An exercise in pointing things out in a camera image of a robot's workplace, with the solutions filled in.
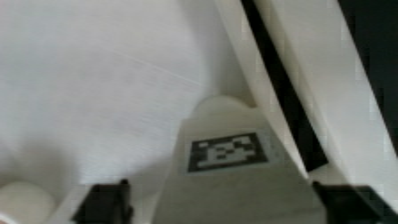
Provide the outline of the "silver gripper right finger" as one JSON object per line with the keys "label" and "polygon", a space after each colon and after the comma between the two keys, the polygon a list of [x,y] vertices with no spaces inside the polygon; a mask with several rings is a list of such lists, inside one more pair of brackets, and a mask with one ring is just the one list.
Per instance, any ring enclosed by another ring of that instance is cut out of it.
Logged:
{"label": "silver gripper right finger", "polygon": [[327,224],[398,224],[398,212],[367,185],[351,185],[330,166],[309,173]]}

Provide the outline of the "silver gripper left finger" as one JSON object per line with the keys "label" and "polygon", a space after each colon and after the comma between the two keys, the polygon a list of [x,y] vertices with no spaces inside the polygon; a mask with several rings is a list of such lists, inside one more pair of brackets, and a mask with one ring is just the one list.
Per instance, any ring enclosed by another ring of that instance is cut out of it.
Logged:
{"label": "silver gripper left finger", "polygon": [[126,179],[117,183],[94,184],[87,191],[65,199],[49,224],[131,224],[131,185]]}

